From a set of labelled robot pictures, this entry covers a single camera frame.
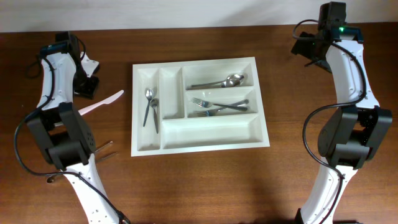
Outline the pale pink plastic knife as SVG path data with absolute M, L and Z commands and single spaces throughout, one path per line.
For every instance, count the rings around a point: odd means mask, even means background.
M 115 94 L 113 94 L 113 95 L 111 95 L 111 96 L 109 96 L 109 97 L 107 97 L 107 98 L 105 98 L 105 99 L 103 99 L 103 100 L 101 100 L 101 101 L 99 101 L 97 103 L 94 103 L 92 105 L 89 105 L 87 107 L 84 107 L 84 108 L 78 110 L 78 112 L 79 112 L 79 114 L 81 116 L 83 116 L 83 115 L 89 113 L 90 111 L 93 111 L 94 109 L 96 109 L 96 108 L 98 108 L 98 107 L 100 107 L 102 105 L 111 104 L 112 102 L 116 101 L 123 94 L 124 94 L 124 90 L 120 90 L 117 93 L 115 93 Z

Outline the small metal teaspoon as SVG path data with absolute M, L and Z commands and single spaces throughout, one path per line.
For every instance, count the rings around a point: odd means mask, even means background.
M 155 131 L 157 134 L 159 133 L 159 117 L 157 114 L 158 105 L 159 105 L 159 100 L 157 98 L 151 100 L 150 107 L 153 110 L 153 119 L 154 119 Z
M 146 110 L 145 110 L 145 114 L 144 114 L 143 127 L 146 126 L 147 117 L 148 117 L 148 114 L 149 114 L 150 102 L 152 101 L 153 97 L 155 97 L 154 90 L 151 89 L 151 88 L 148 88 L 146 90 L 145 96 L 146 96 L 146 99 L 147 99 L 147 106 L 146 106 Z

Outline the thin metal utensil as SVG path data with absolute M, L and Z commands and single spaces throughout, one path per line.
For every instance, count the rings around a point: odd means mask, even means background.
M 113 141 L 108 141 L 96 148 L 96 151 L 94 152 L 96 163 L 105 161 L 105 160 L 110 159 L 119 154 L 119 152 L 110 152 L 108 154 L 104 153 L 104 151 L 107 150 L 108 148 L 110 148 L 113 145 L 113 143 L 114 143 Z M 60 177 L 61 177 L 61 175 L 51 175 L 50 177 L 48 177 L 46 179 L 46 183 L 52 184 Z

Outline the metal tablespoon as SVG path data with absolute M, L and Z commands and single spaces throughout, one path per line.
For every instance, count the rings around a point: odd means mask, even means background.
M 247 75 L 245 73 L 233 73 L 228 75 L 221 83 L 227 82 L 228 80 L 238 80 L 242 83 L 246 77 Z

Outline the metal tablespoon crosswise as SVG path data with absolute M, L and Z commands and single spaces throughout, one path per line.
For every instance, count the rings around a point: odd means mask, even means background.
M 202 84 L 202 85 L 191 85 L 188 87 L 189 90 L 196 90 L 196 89 L 201 89 L 201 88 L 229 88 L 229 87 L 235 87 L 239 86 L 241 84 L 241 81 L 238 79 L 230 79 L 230 80 L 224 80 L 222 82 L 214 82 L 214 83 L 208 83 L 208 84 Z

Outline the metal fork with blue sheen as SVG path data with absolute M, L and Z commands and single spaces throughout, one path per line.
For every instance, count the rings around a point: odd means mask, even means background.
M 224 110 L 224 109 L 232 109 L 232 110 L 236 110 L 236 111 L 247 111 L 248 108 L 246 107 L 246 105 L 249 103 L 249 100 L 242 100 L 242 101 L 236 102 L 231 105 L 211 103 L 209 101 L 201 100 L 198 98 L 193 98 L 192 102 L 202 108 L 211 108 L 212 106 L 219 106 L 218 109 L 199 111 L 197 113 L 198 117 L 204 117 L 204 116 L 215 116 L 217 114 L 217 112 Z

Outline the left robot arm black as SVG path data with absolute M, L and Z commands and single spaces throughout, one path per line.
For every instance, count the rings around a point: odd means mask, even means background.
M 95 162 L 94 135 L 73 104 L 74 96 L 92 99 L 99 84 L 99 63 L 90 60 L 84 43 L 69 31 L 37 56 L 44 73 L 40 101 L 24 118 L 44 160 L 73 187 L 89 223 L 129 223 L 109 200 Z

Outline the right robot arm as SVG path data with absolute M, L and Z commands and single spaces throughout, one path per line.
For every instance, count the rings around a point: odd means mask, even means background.
M 366 161 L 371 160 L 392 124 L 392 112 L 382 109 L 373 94 L 364 66 L 364 38 L 361 29 L 346 22 L 346 3 L 320 6 L 317 33 L 293 34 L 296 43 L 291 52 L 302 55 L 333 75 L 337 102 L 311 112 L 302 131 L 317 113 L 334 109 L 318 135 L 318 156 L 302 136 L 308 154 L 320 169 L 304 206 L 297 210 L 294 222 L 333 223 L 333 215 L 343 191 Z

